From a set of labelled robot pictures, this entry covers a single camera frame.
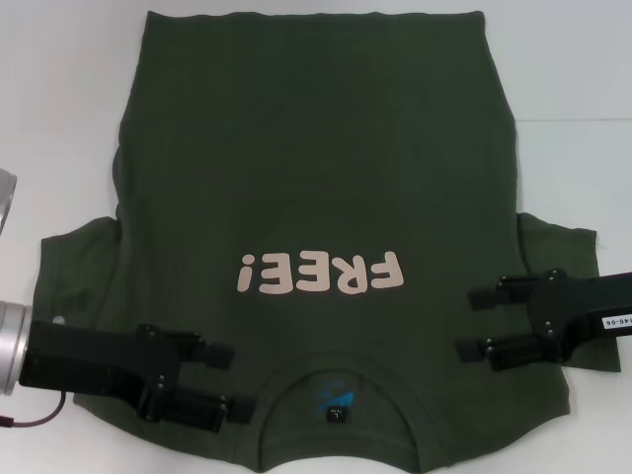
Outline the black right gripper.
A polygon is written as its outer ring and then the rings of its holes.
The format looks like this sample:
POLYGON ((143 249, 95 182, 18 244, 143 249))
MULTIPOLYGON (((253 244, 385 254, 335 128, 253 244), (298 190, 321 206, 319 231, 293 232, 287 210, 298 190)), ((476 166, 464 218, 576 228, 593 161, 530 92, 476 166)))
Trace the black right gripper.
POLYGON ((576 278, 557 271, 541 280, 502 276, 491 286, 470 289, 467 295, 473 310, 527 301, 534 334, 456 340, 461 362, 486 361, 494 371, 555 363, 557 339, 588 342, 632 336, 632 273, 576 278))

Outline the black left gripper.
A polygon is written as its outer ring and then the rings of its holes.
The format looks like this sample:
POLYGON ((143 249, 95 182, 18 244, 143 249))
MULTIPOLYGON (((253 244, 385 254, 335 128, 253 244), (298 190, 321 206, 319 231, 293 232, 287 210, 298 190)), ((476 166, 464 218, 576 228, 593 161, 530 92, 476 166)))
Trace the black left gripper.
POLYGON ((181 361, 229 368, 233 348, 190 331, 138 325, 130 333, 53 323, 32 325, 19 382, 23 386, 121 400, 151 423, 189 428, 247 425, 255 398, 178 388, 181 361))

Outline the dark green FREE! t-shirt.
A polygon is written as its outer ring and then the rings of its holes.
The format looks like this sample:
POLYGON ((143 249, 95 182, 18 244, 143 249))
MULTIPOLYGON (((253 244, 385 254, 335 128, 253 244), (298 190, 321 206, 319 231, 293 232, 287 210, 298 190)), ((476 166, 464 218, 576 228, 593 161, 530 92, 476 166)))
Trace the dark green FREE! t-shirt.
POLYGON ((255 401, 216 434, 75 403, 144 440, 265 472, 353 456, 425 473, 570 412, 556 364, 495 372, 460 338, 525 331, 471 288, 598 273, 595 235, 516 209, 514 117, 480 12, 149 13, 114 217, 41 243, 38 319, 199 332, 184 385, 255 401))

